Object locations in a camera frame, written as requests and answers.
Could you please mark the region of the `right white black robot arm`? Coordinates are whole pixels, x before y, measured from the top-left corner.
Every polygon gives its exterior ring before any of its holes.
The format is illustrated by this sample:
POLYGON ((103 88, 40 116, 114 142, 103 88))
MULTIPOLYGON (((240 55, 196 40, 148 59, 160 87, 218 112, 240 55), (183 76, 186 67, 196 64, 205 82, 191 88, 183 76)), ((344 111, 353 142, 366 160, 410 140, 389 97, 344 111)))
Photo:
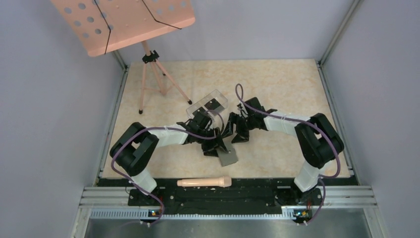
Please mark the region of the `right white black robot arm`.
POLYGON ((344 143, 325 114, 311 117, 286 115, 276 109, 266 110, 253 97, 238 104, 239 113, 231 112, 222 137, 234 135, 232 143, 249 141, 250 131, 261 129, 279 131, 297 138, 305 159, 294 178, 290 197, 296 204, 310 199, 310 190, 316 187, 323 167, 338 158, 344 143))

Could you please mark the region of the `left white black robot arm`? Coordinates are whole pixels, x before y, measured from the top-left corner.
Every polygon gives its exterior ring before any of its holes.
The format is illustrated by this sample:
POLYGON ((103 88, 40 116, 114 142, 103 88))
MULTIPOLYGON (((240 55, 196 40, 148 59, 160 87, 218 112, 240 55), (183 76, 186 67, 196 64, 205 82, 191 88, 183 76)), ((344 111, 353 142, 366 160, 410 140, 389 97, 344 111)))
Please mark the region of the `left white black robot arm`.
POLYGON ((233 155, 233 149, 223 142, 222 129, 213 127, 212 119, 197 113, 186 122, 170 126, 145 127, 132 123, 110 149, 111 168, 127 178, 141 192, 140 199, 147 205, 158 201, 157 182, 147 165, 155 149, 169 145, 201 145, 205 156, 222 158, 233 155))

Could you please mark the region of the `grey leather card holder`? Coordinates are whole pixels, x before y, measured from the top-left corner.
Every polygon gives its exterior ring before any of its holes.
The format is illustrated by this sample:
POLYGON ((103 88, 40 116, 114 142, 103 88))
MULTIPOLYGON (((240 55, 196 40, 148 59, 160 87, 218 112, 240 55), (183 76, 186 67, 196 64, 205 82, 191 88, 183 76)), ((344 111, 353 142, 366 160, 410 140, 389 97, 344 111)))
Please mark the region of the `grey leather card holder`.
POLYGON ((220 164, 226 167, 238 162, 238 157, 233 144, 230 141, 223 141, 225 148, 219 147, 216 149, 220 164))

